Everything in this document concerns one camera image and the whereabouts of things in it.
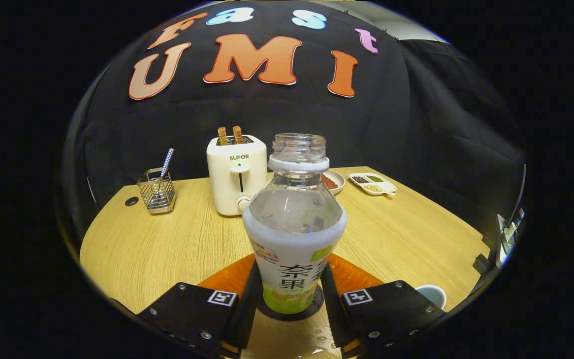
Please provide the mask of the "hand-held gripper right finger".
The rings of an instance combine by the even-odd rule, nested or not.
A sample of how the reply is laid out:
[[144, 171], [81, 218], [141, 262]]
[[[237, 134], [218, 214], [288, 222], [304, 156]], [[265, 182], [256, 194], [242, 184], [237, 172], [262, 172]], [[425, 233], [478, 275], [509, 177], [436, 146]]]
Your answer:
[[444, 310], [403, 280], [383, 282], [339, 255], [321, 275], [329, 327], [344, 358], [403, 358]]

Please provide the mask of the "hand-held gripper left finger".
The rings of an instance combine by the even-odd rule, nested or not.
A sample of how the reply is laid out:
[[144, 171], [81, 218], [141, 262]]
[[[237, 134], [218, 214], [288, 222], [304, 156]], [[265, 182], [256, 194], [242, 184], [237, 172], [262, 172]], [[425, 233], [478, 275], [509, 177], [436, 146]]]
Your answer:
[[258, 266], [249, 254], [199, 284], [173, 284], [138, 318], [180, 346], [185, 358], [238, 358], [248, 347], [257, 302]]

